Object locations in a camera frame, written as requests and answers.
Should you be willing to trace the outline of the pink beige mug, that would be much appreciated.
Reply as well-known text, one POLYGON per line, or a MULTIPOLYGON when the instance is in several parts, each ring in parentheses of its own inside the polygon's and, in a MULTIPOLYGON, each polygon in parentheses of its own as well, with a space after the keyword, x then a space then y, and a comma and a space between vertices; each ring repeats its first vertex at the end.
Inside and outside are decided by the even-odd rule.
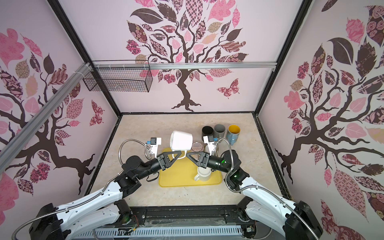
POLYGON ((194 142, 191 147, 191 150, 193 152, 203 152, 204 149, 205 149, 204 145, 200 142, 194 142))

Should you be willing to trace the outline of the grey mug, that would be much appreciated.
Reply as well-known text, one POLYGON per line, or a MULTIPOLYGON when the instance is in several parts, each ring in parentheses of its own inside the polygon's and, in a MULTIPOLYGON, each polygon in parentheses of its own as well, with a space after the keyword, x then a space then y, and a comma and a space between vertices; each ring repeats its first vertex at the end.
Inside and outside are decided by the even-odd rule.
POLYGON ((214 126, 214 133, 213 136, 216 139, 224 138, 226 134, 226 127, 222 124, 216 124, 214 126))

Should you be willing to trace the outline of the cream white mug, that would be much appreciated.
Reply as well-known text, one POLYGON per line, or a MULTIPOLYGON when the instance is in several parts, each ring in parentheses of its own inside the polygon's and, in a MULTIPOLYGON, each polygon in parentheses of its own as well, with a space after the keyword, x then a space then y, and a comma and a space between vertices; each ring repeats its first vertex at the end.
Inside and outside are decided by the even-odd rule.
POLYGON ((198 167, 197 168, 197 174, 194 177, 194 180, 206 182, 211 178, 211 173, 212 173, 211 168, 198 167))

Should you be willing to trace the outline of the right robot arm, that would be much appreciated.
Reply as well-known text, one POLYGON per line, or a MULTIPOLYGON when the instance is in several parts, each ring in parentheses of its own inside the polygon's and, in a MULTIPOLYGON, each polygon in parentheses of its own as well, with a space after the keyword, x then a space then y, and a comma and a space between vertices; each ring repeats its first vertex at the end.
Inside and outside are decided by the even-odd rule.
POLYGON ((236 151, 225 151, 219 157, 206 152, 186 157, 198 167, 225 173, 229 190, 250 199, 244 210, 250 220, 263 223, 287 240, 318 240, 322 236, 323 229, 308 204, 295 203, 262 186, 241 168, 236 151))

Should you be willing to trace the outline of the black mug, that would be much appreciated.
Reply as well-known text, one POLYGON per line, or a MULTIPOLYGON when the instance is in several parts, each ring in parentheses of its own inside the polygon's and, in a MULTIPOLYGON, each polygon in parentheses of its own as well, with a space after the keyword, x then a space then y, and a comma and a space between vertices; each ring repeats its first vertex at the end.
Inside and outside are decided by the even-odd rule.
POLYGON ((214 140, 214 129, 211 126, 204 126, 202 128, 202 141, 204 141, 205 136, 207 136, 211 142, 214 140))

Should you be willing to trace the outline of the blue mug yellow inside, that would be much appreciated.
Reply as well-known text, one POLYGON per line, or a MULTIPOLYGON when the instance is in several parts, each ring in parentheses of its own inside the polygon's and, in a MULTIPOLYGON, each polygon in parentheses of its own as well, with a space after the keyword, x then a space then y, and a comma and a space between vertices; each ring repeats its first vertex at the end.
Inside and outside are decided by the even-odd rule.
POLYGON ((230 125, 227 130, 226 139, 233 146, 239 138, 241 129, 237 125, 230 125))

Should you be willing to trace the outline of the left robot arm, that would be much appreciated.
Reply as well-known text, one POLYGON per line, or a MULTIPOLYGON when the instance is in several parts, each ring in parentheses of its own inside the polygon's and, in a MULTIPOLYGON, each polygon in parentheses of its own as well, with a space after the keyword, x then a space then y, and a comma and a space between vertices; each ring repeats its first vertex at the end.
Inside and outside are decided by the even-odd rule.
POLYGON ((131 156, 122 165, 123 171, 107 185, 71 203, 41 208, 29 229, 32 240, 70 240, 83 232, 104 225, 137 224, 136 215, 124 201, 142 184, 141 179, 170 168, 186 152, 164 152, 147 162, 131 156))

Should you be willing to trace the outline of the white ribbed mug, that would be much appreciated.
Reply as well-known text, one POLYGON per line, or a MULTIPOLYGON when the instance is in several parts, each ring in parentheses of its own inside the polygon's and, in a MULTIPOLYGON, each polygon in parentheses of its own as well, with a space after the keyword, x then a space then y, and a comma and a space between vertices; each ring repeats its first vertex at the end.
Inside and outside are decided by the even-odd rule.
POLYGON ((192 134, 180 131, 173 131, 170 138, 170 147, 172 151, 181 151, 182 155, 178 158, 182 159, 191 149, 193 144, 192 134))

